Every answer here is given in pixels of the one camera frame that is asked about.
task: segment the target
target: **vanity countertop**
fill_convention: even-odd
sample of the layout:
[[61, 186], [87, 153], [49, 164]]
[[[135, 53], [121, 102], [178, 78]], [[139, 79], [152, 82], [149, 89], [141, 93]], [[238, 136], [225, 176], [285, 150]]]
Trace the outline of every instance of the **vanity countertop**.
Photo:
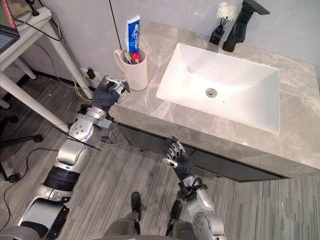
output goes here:
[[[156, 98], [177, 43], [279, 69], [280, 133]], [[208, 36], [155, 22], [145, 28], [140, 46], [147, 53], [149, 84], [111, 108], [117, 122], [287, 177], [320, 175], [320, 95], [313, 65], [244, 44], [226, 52]]]

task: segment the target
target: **robot finger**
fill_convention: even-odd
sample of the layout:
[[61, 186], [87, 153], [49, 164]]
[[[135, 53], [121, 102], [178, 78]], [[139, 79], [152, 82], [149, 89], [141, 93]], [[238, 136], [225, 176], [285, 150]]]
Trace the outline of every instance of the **robot finger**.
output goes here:
[[167, 158], [167, 157], [163, 157], [162, 158], [162, 162], [173, 167], [174, 169], [177, 168], [178, 166], [178, 163], [170, 158]]

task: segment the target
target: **white sink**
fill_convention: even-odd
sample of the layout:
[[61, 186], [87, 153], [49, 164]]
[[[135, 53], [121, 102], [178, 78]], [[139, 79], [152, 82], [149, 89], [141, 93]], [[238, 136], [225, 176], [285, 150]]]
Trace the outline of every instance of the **white sink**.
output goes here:
[[269, 66], [178, 43], [156, 97], [280, 132], [279, 71]]

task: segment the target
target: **laptop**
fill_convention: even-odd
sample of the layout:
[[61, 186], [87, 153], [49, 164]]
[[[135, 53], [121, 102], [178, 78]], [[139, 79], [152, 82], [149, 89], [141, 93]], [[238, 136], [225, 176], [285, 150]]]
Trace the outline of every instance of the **laptop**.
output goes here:
[[17, 26], [6, 0], [0, 0], [0, 53], [19, 39]]

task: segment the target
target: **black faucet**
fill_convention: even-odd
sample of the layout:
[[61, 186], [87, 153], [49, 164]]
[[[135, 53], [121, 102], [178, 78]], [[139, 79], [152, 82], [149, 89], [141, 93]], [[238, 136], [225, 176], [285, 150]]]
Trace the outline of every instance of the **black faucet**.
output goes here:
[[263, 6], [254, 0], [243, 0], [242, 8], [231, 32], [224, 42], [222, 49], [228, 52], [233, 52], [237, 43], [243, 43], [246, 37], [247, 24], [254, 12], [260, 15], [270, 14]]

